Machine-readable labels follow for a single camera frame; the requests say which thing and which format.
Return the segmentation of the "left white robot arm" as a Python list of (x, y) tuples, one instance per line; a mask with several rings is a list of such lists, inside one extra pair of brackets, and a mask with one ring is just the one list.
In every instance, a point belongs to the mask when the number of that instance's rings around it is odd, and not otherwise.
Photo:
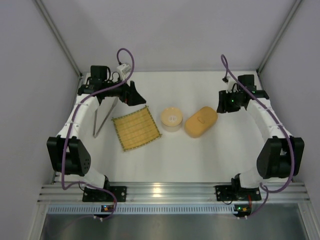
[(91, 120), (97, 120), (98, 108), (105, 98), (113, 98), (112, 107), (118, 101), (128, 106), (145, 104), (146, 100), (138, 93), (135, 83), (126, 81), (133, 69), (129, 63), (121, 63), (117, 69), (117, 78), (110, 68), (93, 65), (90, 76), (82, 84), (76, 96), (75, 105), (67, 122), (56, 136), (46, 142), (52, 168), (55, 172), (72, 175), (91, 189), (110, 189), (109, 179), (91, 166), (91, 155), (82, 138), (85, 136)]

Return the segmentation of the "metal tongs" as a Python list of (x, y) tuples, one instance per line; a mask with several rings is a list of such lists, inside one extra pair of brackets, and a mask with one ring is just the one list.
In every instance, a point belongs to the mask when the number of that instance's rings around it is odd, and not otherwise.
[(103, 126), (116, 107), (118, 100), (117, 97), (108, 97), (101, 102), (101, 105), (95, 111), (93, 122), (93, 137), (95, 139), (99, 136)]

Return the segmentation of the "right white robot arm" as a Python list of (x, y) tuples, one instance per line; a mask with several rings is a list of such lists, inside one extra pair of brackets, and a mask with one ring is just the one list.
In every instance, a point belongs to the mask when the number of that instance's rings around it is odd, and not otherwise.
[(222, 80), (227, 89), (218, 93), (217, 112), (234, 113), (244, 108), (264, 140), (256, 165), (237, 174), (233, 180), (241, 189), (255, 189), (271, 180), (291, 181), (300, 170), (304, 140), (294, 137), (284, 127), (272, 108), (269, 95), (265, 90), (257, 89), (253, 74), (240, 75), (237, 80), (225, 76)]

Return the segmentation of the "round beige lid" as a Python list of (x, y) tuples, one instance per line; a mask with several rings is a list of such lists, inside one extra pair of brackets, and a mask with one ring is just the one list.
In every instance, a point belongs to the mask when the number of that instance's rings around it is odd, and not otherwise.
[(160, 118), (161, 118), (161, 121), (168, 118), (183, 119), (183, 113), (177, 107), (168, 107), (162, 111)]

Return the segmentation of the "beige oval lunch box lid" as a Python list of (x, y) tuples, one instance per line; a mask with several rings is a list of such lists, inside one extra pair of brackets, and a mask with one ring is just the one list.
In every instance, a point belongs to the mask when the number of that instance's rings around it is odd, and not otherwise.
[(218, 120), (218, 113), (209, 106), (204, 106), (191, 117), (185, 124), (184, 130), (191, 138), (201, 137)]

